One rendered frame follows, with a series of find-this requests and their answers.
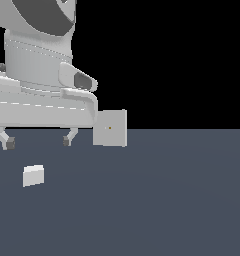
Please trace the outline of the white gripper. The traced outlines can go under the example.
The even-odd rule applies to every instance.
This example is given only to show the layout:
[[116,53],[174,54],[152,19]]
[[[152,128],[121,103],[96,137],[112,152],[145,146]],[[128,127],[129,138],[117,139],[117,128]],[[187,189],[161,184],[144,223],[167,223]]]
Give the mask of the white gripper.
[[0,141],[4,150],[15,149],[15,138],[4,127],[71,128],[63,137],[70,146],[77,128],[92,127],[97,121],[98,101],[93,93],[61,88],[60,97],[24,93],[20,82],[0,76]]

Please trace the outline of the white charger block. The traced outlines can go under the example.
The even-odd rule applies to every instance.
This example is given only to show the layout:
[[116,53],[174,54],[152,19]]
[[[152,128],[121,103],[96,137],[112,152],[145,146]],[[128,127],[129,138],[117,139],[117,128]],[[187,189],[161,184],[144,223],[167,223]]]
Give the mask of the white charger block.
[[23,171],[23,186],[44,183],[44,167],[42,165],[26,166]]

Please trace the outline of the grey square wall socket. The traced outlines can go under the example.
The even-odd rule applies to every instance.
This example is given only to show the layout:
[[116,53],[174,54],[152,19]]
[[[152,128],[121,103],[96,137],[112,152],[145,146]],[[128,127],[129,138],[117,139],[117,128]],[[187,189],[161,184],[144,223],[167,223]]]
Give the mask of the grey square wall socket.
[[101,146],[127,146],[127,111],[103,110],[98,112],[93,126],[93,144]]

